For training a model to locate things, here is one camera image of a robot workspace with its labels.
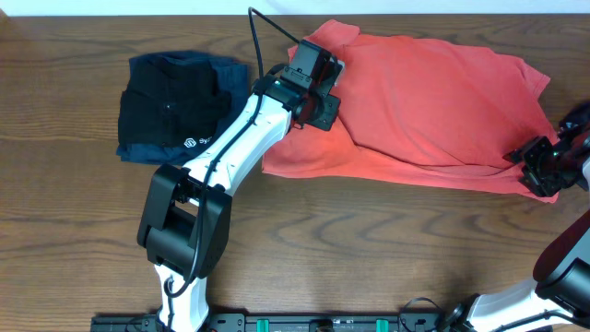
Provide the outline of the black patterned garment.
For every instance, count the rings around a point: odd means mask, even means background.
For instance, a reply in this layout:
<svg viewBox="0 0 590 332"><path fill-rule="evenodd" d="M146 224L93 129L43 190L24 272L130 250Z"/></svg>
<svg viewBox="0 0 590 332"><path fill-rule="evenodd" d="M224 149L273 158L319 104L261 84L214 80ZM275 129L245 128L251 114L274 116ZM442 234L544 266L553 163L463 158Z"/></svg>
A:
<svg viewBox="0 0 590 332"><path fill-rule="evenodd" d="M574 106L560 121L559 121L559 136L564 136L567 133L576 130L578 127L584 128L589 123L589 101L583 101Z"/></svg>

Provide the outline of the red t-shirt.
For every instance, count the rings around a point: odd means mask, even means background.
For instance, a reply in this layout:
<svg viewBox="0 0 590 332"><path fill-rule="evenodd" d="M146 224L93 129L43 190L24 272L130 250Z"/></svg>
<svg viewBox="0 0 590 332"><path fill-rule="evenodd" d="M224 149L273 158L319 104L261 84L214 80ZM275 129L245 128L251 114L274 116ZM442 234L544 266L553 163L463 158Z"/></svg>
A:
<svg viewBox="0 0 590 332"><path fill-rule="evenodd" d="M528 195L506 155L557 138L538 101L545 74L487 47L374 36L336 20L309 41L345 64L338 116L327 131L290 131L264 155L265 173Z"/></svg>

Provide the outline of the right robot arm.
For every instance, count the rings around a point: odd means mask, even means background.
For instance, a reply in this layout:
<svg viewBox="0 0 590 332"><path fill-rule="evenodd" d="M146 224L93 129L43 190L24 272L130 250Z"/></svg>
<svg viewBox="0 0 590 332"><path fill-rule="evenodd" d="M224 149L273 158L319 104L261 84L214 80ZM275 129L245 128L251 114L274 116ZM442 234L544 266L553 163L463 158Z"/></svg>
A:
<svg viewBox="0 0 590 332"><path fill-rule="evenodd" d="M589 183L589 131L539 136L504 158L523 165L521 183L539 197ZM438 331L550 331L589 327L589 214L558 236L537 260L533 277L502 292L474 294L458 304Z"/></svg>

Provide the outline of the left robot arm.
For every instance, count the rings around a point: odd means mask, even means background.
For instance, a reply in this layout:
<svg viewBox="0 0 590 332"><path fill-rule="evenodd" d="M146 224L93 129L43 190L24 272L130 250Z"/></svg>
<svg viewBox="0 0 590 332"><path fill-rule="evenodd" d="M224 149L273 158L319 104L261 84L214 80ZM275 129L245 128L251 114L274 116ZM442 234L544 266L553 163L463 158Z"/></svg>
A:
<svg viewBox="0 0 590 332"><path fill-rule="evenodd" d="M158 331L205 325L207 277L227 246L238 186L292 127L331 129L340 104L331 91L344 71L334 53L300 41L288 64L255 82L237 119L208 149L181 168L157 168L136 239L159 276Z"/></svg>

